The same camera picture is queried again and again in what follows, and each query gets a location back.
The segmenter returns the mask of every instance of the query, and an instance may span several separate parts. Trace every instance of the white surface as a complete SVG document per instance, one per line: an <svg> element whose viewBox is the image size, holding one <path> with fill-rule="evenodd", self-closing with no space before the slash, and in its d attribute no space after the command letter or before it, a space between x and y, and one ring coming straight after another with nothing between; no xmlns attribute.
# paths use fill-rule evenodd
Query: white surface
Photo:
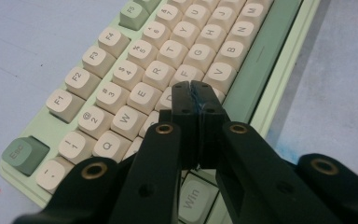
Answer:
<svg viewBox="0 0 358 224"><path fill-rule="evenodd" d="M126 2L0 0L0 156ZM268 140L286 159L322 152L358 172L358 1L328 3ZM0 177L0 223L39 210Z"/></svg>

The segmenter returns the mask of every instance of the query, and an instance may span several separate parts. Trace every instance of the keyboard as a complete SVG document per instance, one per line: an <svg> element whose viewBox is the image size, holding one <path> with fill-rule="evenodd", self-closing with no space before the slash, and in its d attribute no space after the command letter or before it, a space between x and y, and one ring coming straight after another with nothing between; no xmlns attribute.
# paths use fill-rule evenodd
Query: keyboard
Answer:
<svg viewBox="0 0 358 224"><path fill-rule="evenodd" d="M136 153L171 86L210 84L231 120L263 136L319 0L133 0L62 74L2 154L4 179L45 206L75 164ZM179 223L231 223L214 170L183 172Z"/></svg>

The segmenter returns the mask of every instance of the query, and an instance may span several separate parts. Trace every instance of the cream keycap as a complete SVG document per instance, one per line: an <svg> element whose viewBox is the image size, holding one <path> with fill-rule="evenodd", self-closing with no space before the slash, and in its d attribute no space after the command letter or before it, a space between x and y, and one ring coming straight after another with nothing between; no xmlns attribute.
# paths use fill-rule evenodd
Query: cream keycap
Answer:
<svg viewBox="0 0 358 224"><path fill-rule="evenodd" d="M131 142L128 139L112 131L106 131L95 144L92 155L121 162L130 145Z"/></svg>
<svg viewBox="0 0 358 224"><path fill-rule="evenodd" d="M89 47L82 57L84 68L100 78L106 75L115 61L115 57L97 46Z"/></svg>
<svg viewBox="0 0 358 224"><path fill-rule="evenodd" d="M155 46L139 39L130 46L127 60L146 69L151 62L155 61L157 53L158 49Z"/></svg>
<svg viewBox="0 0 358 224"><path fill-rule="evenodd" d="M94 74L80 67L74 67L65 78L69 92L87 100L101 80Z"/></svg>
<svg viewBox="0 0 358 224"><path fill-rule="evenodd" d="M188 53L188 48L174 40L167 40L157 55L157 60L177 69Z"/></svg>
<svg viewBox="0 0 358 224"><path fill-rule="evenodd" d="M51 114L69 123L84 102L83 99L68 91L57 89L47 99L46 106Z"/></svg>
<svg viewBox="0 0 358 224"><path fill-rule="evenodd" d="M152 111L149 114L149 117L147 117L144 125L141 128L141 131L139 131L139 136L145 138L145 134L147 132L147 129L152 126L155 123L158 123L158 116L159 116L159 112L157 111Z"/></svg>
<svg viewBox="0 0 358 224"><path fill-rule="evenodd" d="M142 80L145 70L136 63L123 60L113 70L112 82L131 91Z"/></svg>
<svg viewBox="0 0 358 224"><path fill-rule="evenodd" d="M98 139L109 129L113 117L112 114L104 111L100 107L92 105L79 116L78 126L81 131Z"/></svg>
<svg viewBox="0 0 358 224"><path fill-rule="evenodd" d="M170 38L171 31L158 21L149 22L142 34L142 39L160 49L162 44Z"/></svg>
<svg viewBox="0 0 358 224"><path fill-rule="evenodd" d="M172 109L172 87L167 87L156 103L155 110L159 112L162 109Z"/></svg>
<svg viewBox="0 0 358 224"><path fill-rule="evenodd" d="M81 131L72 131L61 140L58 151L68 161L78 164L91 157L91 151L96 142Z"/></svg>
<svg viewBox="0 0 358 224"><path fill-rule="evenodd" d="M140 82L131 91L130 97L127 99L127 105L144 114L150 114L161 94L162 92L158 89Z"/></svg>
<svg viewBox="0 0 358 224"><path fill-rule="evenodd" d="M107 27L98 36L98 46L118 58L130 40L124 36L119 30Z"/></svg>
<svg viewBox="0 0 358 224"><path fill-rule="evenodd" d="M146 119L147 115L130 106L124 105L115 115L111 123L111 129L133 141Z"/></svg>
<svg viewBox="0 0 358 224"><path fill-rule="evenodd" d="M153 61L147 67L142 81L152 87L164 91L168 87L168 84L170 83L170 80L175 71L176 70L174 68L167 65L166 63Z"/></svg>
<svg viewBox="0 0 358 224"><path fill-rule="evenodd" d="M98 91L96 104L109 113L116 114L127 103L130 92L113 82L107 82Z"/></svg>
<svg viewBox="0 0 358 224"><path fill-rule="evenodd" d="M53 194L73 167L74 165L63 157L46 161L36 175L36 183Z"/></svg>

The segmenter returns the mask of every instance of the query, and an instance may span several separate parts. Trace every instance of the green keycap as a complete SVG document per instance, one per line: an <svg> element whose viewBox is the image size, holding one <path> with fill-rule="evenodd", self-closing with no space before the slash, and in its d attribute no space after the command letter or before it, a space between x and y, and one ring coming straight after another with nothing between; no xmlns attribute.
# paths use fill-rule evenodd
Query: green keycap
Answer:
<svg viewBox="0 0 358 224"><path fill-rule="evenodd" d="M31 175L49 148L33 137L17 138L5 149L2 160L25 175Z"/></svg>
<svg viewBox="0 0 358 224"><path fill-rule="evenodd" d="M154 9L157 7L157 5L159 4L159 0L133 0L133 2L138 3L139 5L141 5L141 7L143 7L144 9L146 9L146 11L151 14Z"/></svg>
<svg viewBox="0 0 358 224"><path fill-rule="evenodd" d="M139 30L149 18L149 14L139 4L128 2L120 11L120 26Z"/></svg>

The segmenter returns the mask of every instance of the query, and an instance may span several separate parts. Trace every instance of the screw hole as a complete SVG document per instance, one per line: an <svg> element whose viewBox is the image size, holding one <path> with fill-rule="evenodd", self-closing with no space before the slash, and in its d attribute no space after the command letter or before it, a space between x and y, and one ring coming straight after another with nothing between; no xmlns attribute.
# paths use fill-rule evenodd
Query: screw hole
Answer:
<svg viewBox="0 0 358 224"><path fill-rule="evenodd" d="M107 171L107 166L103 162L94 162L83 168L81 175L85 179L96 179Z"/></svg>
<svg viewBox="0 0 358 224"><path fill-rule="evenodd" d="M248 130L245 128L245 126L240 124L234 124L229 127L229 129L234 133L247 133Z"/></svg>

